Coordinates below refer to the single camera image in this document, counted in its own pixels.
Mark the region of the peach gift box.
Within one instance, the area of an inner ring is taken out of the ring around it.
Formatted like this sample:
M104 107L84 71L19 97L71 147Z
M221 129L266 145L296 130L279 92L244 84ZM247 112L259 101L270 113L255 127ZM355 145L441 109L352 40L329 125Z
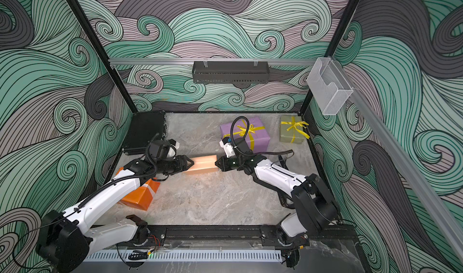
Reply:
M214 173L219 170L215 164L218 160L216 155L193 157L191 160L194 164L184 172L187 175Z

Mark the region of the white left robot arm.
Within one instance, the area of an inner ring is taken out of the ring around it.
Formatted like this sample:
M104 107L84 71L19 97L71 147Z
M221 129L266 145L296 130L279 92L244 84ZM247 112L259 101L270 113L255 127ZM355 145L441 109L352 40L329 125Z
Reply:
M62 212L53 210L43 219L36 244L37 254L57 272L70 273L88 255L107 247L131 242L143 245L148 240L148 224L135 215L124 220L94 228L96 221L113 205L147 181L158 181L156 175L166 177L187 171L194 161L185 155L151 162L135 159L117 175L83 201Z

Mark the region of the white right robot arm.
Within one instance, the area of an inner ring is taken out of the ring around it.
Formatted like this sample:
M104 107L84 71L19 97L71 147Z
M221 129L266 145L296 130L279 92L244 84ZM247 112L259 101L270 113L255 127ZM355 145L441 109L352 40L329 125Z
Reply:
M317 174L293 173L262 155L223 156L215 166L222 172L242 171L283 198L283 204L293 210L277 225L277 239L283 246L294 245L304 235L320 235L339 215L338 203Z

